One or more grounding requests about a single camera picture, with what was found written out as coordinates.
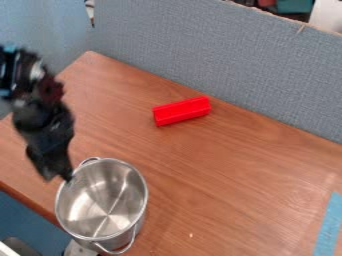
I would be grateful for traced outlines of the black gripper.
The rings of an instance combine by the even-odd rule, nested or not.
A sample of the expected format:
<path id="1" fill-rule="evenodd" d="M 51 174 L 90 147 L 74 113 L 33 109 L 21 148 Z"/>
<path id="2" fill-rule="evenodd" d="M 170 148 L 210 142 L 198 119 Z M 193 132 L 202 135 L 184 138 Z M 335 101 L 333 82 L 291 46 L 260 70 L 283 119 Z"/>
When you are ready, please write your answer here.
<path id="1" fill-rule="evenodd" d="M 34 89 L 14 100 L 13 122 L 27 144 L 27 156 L 41 165 L 43 179 L 51 181 L 59 175 L 70 182 L 74 167 L 69 144 L 74 137 L 74 116 L 62 101 L 63 95 L 63 83 L 46 75 L 34 83 Z"/>

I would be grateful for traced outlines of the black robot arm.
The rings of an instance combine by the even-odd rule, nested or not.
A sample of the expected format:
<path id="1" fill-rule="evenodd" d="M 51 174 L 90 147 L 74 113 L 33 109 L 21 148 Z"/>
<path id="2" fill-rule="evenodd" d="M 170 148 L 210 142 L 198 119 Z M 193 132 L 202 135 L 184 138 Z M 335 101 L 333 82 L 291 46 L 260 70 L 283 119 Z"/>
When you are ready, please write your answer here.
<path id="1" fill-rule="evenodd" d="M 61 176 L 70 182 L 75 117 L 63 95 L 65 84 L 42 57 L 26 48 L 0 44 L 0 120 L 13 115 L 27 157 L 45 180 Z"/>

